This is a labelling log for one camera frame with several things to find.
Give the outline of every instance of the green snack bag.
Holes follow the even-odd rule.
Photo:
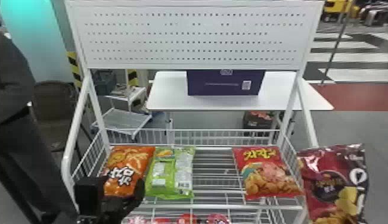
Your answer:
[[[147,195],[166,200],[192,198],[195,148],[156,148],[145,181]]]

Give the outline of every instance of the wire shelf unit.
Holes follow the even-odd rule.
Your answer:
[[[154,220],[183,213],[205,218],[210,212],[218,212],[233,223],[302,224],[307,215],[302,197],[244,199],[242,179],[231,148],[278,145],[298,186],[303,186],[296,152],[286,134],[298,96],[309,142],[311,146],[318,145],[302,76],[322,6],[321,1],[66,0],[84,75],[61,165],[63,181],[73,201],[75,182],[82,176],[97,175],[113,145],[194,145],[197,147],[195,198],[163,201],[147,197],[133,214]],[[295,70],[296,77],[280,131],[176,130],[168,124],[166,129],[135,132],[136,129],[106,126],[89,70],[128,68]],[[72,167],[73,149],[88,96],[98,133],[82,161]],[[135,138],[129,133],[136,133]]]
[[[214,212],[225,214],[233,223],[285,223],[284,212],[303,210],[298,198],[245,199],[243,179],[237,169],[232,147],[266,145],[278,130],[231,129],[142,129],[136,139],[126,130],[108,130],[111,145],[196,146],[193,160],[193,190],[190,200],[162,200],[145,197],[132,215],[147,219],[177,218],[187,213],[206,218]],[[76,182],[83,176],[98,176],[106,162],[108,151],[98,133],[82,161],[72,172]],[[281,149],[295,180],[302,187],[295,150],[288,143]]]

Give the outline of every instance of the wire basket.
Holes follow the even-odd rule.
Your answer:
[[[171,201],[145,197],[131,215],[153,221],[162,217],[177,219],[184,213],[205,219],[216,212],[226,215],[233,223],[285,223],[287,212],[303,210],[301,197],[245,199],[243,179],[231,148],[269,145],[278,130],[142,129],[135,139],[126,132],[129,130],[108,130],[110,144],[197,147],[193,160],[195,198]],[[302,187],[295,150],[287,138],[280,150],[298,186]],[[74,182],[83,176],[98,176],[109,152],[98,133],[72,172]]]

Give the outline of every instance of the yellow and black striped post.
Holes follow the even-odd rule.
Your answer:
[[[128,74],[128,85],[130,86],[138,86],[138,76],[136,73],[136,69],[127,69]]]
[[[78,90],[81,91],[82,78],[80,75],[80,68],[78,67],[77,63],[77,54],[73,51],[69,51],[67,52],[67,58],[69,59],[70,68],[73,73],[74,85],[76,85]]]

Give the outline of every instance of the white pegboard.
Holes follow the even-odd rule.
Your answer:
[[[88,68],[301,68],[321,1],[66,1]]]

